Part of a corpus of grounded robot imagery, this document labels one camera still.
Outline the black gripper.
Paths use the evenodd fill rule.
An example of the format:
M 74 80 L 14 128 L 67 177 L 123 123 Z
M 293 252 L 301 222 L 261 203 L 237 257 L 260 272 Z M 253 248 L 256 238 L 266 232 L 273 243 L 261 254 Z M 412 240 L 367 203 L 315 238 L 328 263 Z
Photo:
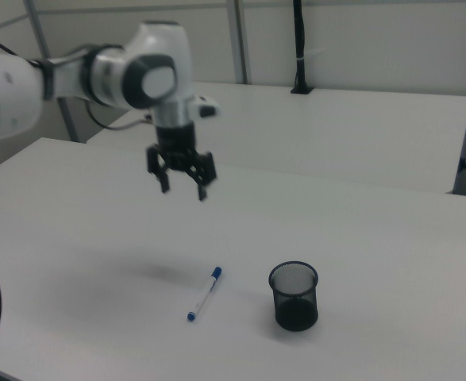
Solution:
M 160 183 L 163 194 L 170 190 L 167 170 L 185 171 L 197 184 L 198 199 L 207 197 L 207 187 L 217 178 L 211 152 L 196 152 L 194 124 L 180 127 L 156 127 L 158 144 L 146 149 L 148 172 Z

